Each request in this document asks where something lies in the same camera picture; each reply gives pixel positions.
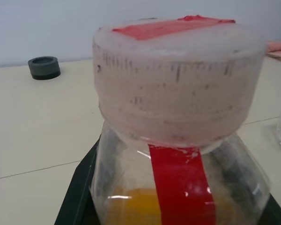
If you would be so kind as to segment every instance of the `orange liquid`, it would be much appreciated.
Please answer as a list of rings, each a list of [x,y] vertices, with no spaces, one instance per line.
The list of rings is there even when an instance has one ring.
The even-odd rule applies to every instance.
[[[155,189],[134,189],[111,196],[105,225],[162,225]]]

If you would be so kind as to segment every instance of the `red tape strip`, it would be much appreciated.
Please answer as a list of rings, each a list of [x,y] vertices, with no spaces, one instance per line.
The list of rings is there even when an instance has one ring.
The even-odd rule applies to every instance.
[[[130,36],[137,40],[147,40],[171,33],[214,26],[221,23],[235,23],[235,21],[202,17],[200,15],[188,15],[177,20],[131,25],[124,28],[116,28],[113,29],[113,31]]]
[[[163,225],[215,225],[200,152],[154,145],[149,149]]]

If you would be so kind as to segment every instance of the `black rubber ring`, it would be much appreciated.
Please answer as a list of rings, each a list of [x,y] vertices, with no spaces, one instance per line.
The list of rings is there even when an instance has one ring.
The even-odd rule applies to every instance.
[[[28,61],[33,79],[49,80],[60,75],[60,68],[56,57],[37,57]]]

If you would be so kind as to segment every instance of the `table surface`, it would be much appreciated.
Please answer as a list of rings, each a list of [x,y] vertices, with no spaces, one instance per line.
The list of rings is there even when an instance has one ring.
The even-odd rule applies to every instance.
[[[27,66],[0,68],[0,225],[53,224],[103,118],[90,60],[60,63],[61,75],[33,80]],[[281,62],[265,58],[238,134],[272,181],[281,206]]]

